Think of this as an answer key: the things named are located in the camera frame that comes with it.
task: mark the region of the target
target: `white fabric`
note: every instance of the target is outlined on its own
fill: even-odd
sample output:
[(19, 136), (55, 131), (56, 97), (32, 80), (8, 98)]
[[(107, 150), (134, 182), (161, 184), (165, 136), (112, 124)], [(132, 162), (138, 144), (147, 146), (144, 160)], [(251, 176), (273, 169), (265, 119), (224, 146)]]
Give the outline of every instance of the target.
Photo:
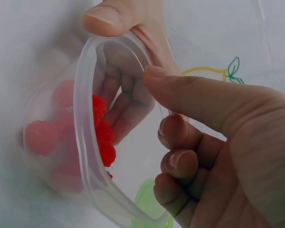
[[(87, 37), (81, 16), (96, 2), (0, 0), (0, 228), (116, 227), (64, 202), (14, 153), (23, 102), (78, 57)], [(246, 84), (285, 92), (285, 0), (166, 0), (165, 10), (182, 70), (224, 69), (239, 56)]]

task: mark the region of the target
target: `green plastic lid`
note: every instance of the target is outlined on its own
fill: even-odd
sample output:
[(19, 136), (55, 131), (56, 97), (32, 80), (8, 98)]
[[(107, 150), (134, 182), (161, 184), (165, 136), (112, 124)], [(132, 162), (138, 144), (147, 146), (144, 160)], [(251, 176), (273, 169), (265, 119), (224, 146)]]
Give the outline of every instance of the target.
[[(157, 202), (154, 193), (154, 180), (146, 180), (139, 188), (136, 197), (135, 204), (147, 214), (162, 214), (164, 208)], [(132, 228), (173, 228), (173, 217), (168, 216), (167, 222), (164, 225), (150, 224), (149, 222), (133, 220)]]

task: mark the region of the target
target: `clear plastic bowl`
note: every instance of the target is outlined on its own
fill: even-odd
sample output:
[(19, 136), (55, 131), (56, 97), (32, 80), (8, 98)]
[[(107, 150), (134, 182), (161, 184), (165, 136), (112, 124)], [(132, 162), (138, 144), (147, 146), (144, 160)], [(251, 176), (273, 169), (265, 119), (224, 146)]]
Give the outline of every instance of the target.
[[(29, 97), (18, 125), (23, 137), (20, 154), (29, 167), (65, 198), (96, 208), (124, 228), (172, 227), (152, 192), (167, 152), (157, 129), (168, 111), (144, 86), (143, 71), (151, 64), (132, 33), (92, 36), (78, 62)], [(61, 87), (66, 93), (57, 98)], [(116, 159), (108, 168), (97, 143), (92, 95), (105, 99), (104, 119), (115, 134)], [(38, 129), (32, 124), (36, 121)], [(67, 123), (70, 131), (57, 123)]]

